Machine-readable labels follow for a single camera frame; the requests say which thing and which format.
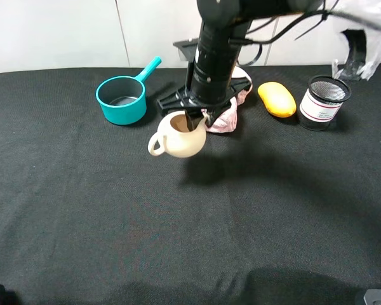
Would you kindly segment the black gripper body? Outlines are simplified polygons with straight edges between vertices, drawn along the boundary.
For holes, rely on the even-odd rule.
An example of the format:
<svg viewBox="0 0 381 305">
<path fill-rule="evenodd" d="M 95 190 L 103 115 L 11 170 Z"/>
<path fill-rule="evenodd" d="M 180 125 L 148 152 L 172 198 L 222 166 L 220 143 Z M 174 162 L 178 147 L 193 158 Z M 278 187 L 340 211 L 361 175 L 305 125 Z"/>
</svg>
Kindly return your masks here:
<svg viewBox="0 0 381 305">
<path fill-rule="evenodd" d="M 205 125 L 211 126 L 231 107 L 231 98 L 249 87 L 250 81 L 246 77 L 232 78 L 229 83 L 204 83 L 192 79 L 189 86 L 181 87 L 167 97 L 159 99 L 157 106 L 163 116 L 172 111 L 201 109 L 207 114 Z"/>
</svg>

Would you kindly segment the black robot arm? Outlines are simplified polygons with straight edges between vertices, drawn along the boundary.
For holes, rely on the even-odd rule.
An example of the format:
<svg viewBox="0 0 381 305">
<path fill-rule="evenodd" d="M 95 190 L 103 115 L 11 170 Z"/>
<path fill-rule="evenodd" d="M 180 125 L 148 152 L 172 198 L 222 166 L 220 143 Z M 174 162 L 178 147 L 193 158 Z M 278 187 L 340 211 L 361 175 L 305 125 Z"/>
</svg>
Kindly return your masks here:
<svg viewBox="0 0 381 305">
<path fill-rule="evenodd" d="M 272 44 L 306 18 L 344 18 L 381 32 L 381 1 L 198 1 L 202 24 L 197 39 L 174 43 L 188 61 L 185 84 L 157 101 L 162 116 L 183 111 L 190 129 L 206 118 L 206 126 L 231 107 L 231 99 L 249 88 L 246 77 L 232 77 L 243 46 Z M 252 21 L 297 14 L 299 17 L 273 38 L 248 39 Z"/>
</svg>

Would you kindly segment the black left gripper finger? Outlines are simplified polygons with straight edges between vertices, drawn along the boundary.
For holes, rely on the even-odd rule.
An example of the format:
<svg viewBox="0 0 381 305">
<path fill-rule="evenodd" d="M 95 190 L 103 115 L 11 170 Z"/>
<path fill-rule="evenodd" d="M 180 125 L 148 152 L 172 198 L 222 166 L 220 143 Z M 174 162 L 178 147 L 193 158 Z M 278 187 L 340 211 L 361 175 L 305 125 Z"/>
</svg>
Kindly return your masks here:
<svg viewBox="0 0 381 305">
<path fill-rule="evenodd" d="M 204 119 L 204 113 L 201 109 L 186 109 L 185 117 L 188 130 L 193 131 L 197 128 L 198 124 Z"/>
</svg>

